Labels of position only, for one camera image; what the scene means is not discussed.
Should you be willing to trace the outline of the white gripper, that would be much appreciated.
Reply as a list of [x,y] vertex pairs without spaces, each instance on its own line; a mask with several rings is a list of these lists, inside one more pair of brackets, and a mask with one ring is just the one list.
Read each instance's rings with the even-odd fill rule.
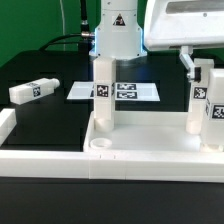
[[224,0],[148,0],[144,45],[150,51],[180,48],[189,82],[201,81],[194,49],[224,46]]

